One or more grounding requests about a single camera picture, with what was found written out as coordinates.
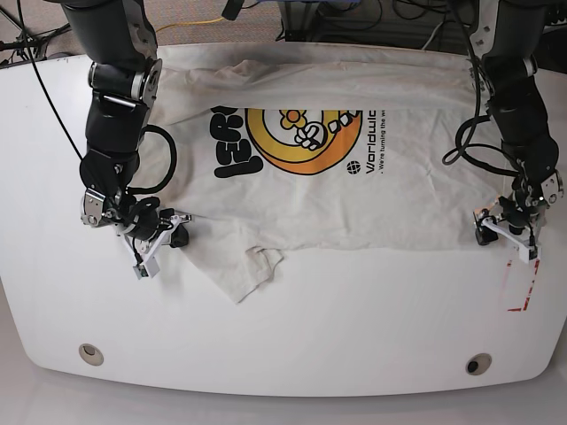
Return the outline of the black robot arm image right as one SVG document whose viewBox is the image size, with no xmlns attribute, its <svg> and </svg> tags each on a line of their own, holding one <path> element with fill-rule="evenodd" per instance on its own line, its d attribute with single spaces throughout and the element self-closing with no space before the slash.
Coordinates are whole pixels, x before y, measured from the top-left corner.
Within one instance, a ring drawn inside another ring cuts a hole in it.
<svg viewBox="0 0 567 425">
<path fill-rule="evenodd" d="M 501 134 L 510 163 L 512 192 L 500 197 L 498 215 L 484 210 L 477 219 L 478 240 L 527 236 L 537 245 L 545 211 L 562 195 L 556 165 L 559 146 L 549 132 L 548 111 L 535 81 L 534 53 L 553 1 L 475 1 L 468 45 L 476 75 L 489 93 L 487 116 Z"/>
</svg>

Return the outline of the black robot arm image left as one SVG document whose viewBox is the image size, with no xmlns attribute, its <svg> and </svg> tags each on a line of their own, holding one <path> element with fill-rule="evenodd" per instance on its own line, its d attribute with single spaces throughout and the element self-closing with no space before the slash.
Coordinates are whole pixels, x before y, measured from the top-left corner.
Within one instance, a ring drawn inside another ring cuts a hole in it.
<svg viewBox="0 0 567 425">
<path fill-rule="evenodd" d="M 114 225 L 136 242 L 159 236 L 182 248 L 188 231 L 162 209 L 157 193 L 172 180 L 177 163 L 173 137 L 149 124 L 162 62 L 157 37 L 141 1 L 63 1 L 61 8 L 91 59 L 92 100 L 86 123 L 86 153 L 80 163 L 85 186 L 82 221 L 93 228 Z M 162 136 L 170 152 L 166 176 L 150 188 L 131 181 L 140 166 L 139 147 L 148 133 Z"/>
</svg>

